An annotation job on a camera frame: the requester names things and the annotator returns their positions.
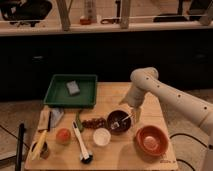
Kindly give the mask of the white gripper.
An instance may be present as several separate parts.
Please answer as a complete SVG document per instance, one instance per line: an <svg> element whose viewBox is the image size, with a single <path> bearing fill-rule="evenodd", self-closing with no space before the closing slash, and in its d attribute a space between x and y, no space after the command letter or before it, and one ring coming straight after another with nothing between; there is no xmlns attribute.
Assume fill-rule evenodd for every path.
<svg viewBox="0 0 213 171"><path fill-rule="evenodd" d="M132 107L133 120L135 123L140 121L141 108L143 104L146 92L137 87L131 87L124 98L121 100L121 104L127 104Z"/></svg>

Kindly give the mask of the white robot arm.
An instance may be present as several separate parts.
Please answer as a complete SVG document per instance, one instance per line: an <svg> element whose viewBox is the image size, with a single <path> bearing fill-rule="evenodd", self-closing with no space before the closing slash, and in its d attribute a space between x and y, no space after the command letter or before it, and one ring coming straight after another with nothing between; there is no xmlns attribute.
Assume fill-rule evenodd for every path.
<svg viewBox="0 0 213 171"><path fill-rule="evenodd" d="M121 102L137 109L150 92L173 106L209 136L201 171L213 171L213 104L164 84L158 77L154 67L135 69L130 75L131 87Z"/></svg>

